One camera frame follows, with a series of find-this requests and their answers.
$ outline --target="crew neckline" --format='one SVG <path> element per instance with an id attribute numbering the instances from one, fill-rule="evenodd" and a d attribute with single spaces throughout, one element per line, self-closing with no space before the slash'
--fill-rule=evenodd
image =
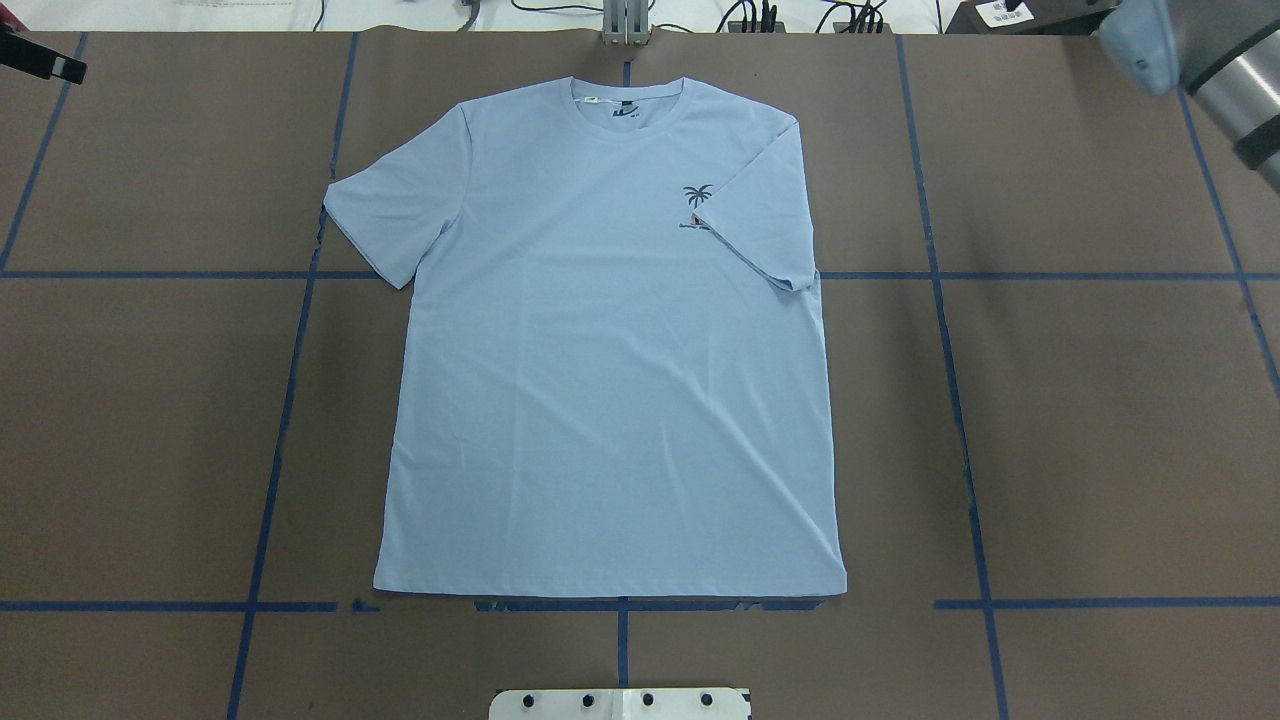
<path id="1" fill-rule="evenodd" d="M 694 82 L 686 77 L 676 78 L 663 85 L 650 85 L 644 87 L 613 87 L 609 85 L 596 85 L 594 82 L 588 82 L 570 76 L 561 78 L 557 92 L 561 96 L 561 105 L 568 113 L 573 124 L 580 127 L 584 132 L 589 132 L 596 137 L 611 141 L 630 141 L 666 132 L 672 124 L 680 120 L 680 118 L 689 109 L 692 86 Z M 658 118 L 657 122 L 650 126 L 628 131 L 611 131 L 600 127 L 586 119 L 586 115 L 584 115 L 577 108 L 577 97 L 599 96 L 609 97 L 612 100 L 646 100 L 654 97 L 669 97 L 672 95 L 676 96 L 676 104 L 667 110 L 663 117 Z"/>

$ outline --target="shirt sleeve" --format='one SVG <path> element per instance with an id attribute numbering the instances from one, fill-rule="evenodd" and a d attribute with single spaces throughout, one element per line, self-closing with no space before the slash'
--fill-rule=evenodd
<path id="1" fill-rule="evenodd" d="M 812 286 L 817 266 L 799 123 L 792 120 L 694 214 L 773 284 Z"/>
<path id="2" fill-rule="evenodd" d="M 324 205 L 378 274 L 402 288 L 457 220 L 470 172 L 471 135 L 458 105 L 369 168 L 330 184 Z"/>

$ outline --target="t-shirt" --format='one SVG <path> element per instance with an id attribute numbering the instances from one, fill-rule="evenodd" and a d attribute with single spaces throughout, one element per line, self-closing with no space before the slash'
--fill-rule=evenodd
<path id="1" fill-rule="evenodd" d="M 689 78 L 468 100 L 325 206 L 410 309 L 387 591 L 845 591 L 795 118 Z"/>

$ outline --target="gray robotic arm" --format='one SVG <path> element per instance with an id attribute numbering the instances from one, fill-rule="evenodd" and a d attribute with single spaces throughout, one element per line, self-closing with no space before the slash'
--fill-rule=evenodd
<path id="1" fill-rule="evenodd" d="M 1280 192 L 1280 0 L 1125 0 L 1098 35 L 1151 95 L 1184 88 Z"/>

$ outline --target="palm tree graphic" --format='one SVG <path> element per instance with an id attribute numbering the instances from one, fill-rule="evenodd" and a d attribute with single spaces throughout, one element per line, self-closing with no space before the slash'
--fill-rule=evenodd
<path id="1" fill-rule="evenodd" d="M 712 196 L 710 192 L 707 192 L 708 187 L 710 187 L 710 183 L 704 184 L 701 187 L 694 187 L 691 184 L 685 186 L 685 195 L 689 197 L 689 204 L 694 206 L 694 210 L 696 210 L 698 206 L 701 205 L 704 200 Z M 698 215 L 691 215 L 690 224 L 696 227 L 703 223 L 701 220 L 698 219 Z"/>

